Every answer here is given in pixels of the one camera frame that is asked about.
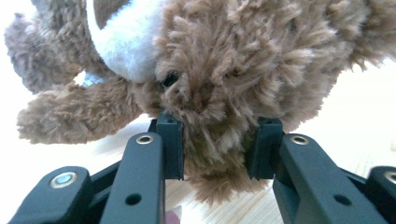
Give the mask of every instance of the stuffed animal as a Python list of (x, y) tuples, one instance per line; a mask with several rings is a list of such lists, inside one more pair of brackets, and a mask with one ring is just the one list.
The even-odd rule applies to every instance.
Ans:
[[(244, 166), (259, 117), (290, 132), (342, 71), (396, 59), (396, 0), (32, 2), (35, 15), (6, 30), (16, 72), (39, 92), (21, 137), (85, 143), (165, 111), (185, 125), (185, 175), (209, 203), (265, 186)], [(83, 70), (103, 81), (79, 86)]]

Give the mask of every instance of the fluffy brown fur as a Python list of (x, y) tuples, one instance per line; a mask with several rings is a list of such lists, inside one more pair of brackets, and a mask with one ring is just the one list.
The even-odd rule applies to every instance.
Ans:
[[(83, 11), (82, 3), (76, 6)], [(70, 18), (62, 7), (47, 10), (59, 12), (54, 18)], [(45, 111), (33, 109), (32, 117), (22, 113), (21, 130), (28, 130), (23, 137), (45, 143), (85, 142), (114, 133), (140, 110), (152, 117), (165, 110), (185, 124), (186, 176), (196, 187), (197, 198), (221, 202), (234, 191), (265, 185), (265, 181), (248, 179), (243, 156), (259, 117), (279, 118), (285, 132), (294, 130), (318, 114), (341, 71), (356, 63), (364, 68), (365, 62), (379, 64), (387, 57), (396, 58), (395, 0), (172, 0), (163, 10), (163, 21), (162, 35), (155, 39), (158, 81), (129, 84), (116, 79), (102, 86), (115, 91), (102, 94), (79, 87), (41, 94), (28, 110), (50, 106)], [(84, 25), (74, 30), (74, 36), (88, 36), (83, 35)], [(35, 46), (34, 40), (28, 45)], [(91, 42), (85, 44), (91, 53), (86, 55), (97, 59), (92, 56)], [(66, 49), (57, 58), (66, 57), (70, 50), (76, 55), (73, 45)], [(26, 55), (39, 51), (15, 49), (10, 54), (19, 55), (19, 50)], [(13, 62), (26, 58), (27, 64), (37, 65), (32, 61), (35, 57), (15, 57)], [(57, 66), (70, 73), (67, 65)], [(35, 70), (28, 77), (46, 80), (41, 74)], [(58, 78), (58, 74), (52, 71), (48, 76)], [(160, 82), (170, 75), (177, 76), (177, 81), (162, 88)], [(108, 99), (113, 104), (106, 104)], [(102, 110), (110, 114), (104, 123), (95, 120), (94, 111)], [(64, 111), (67, 116), (59, 116)], [(111, 132), (104, 127), (111, 127)]]

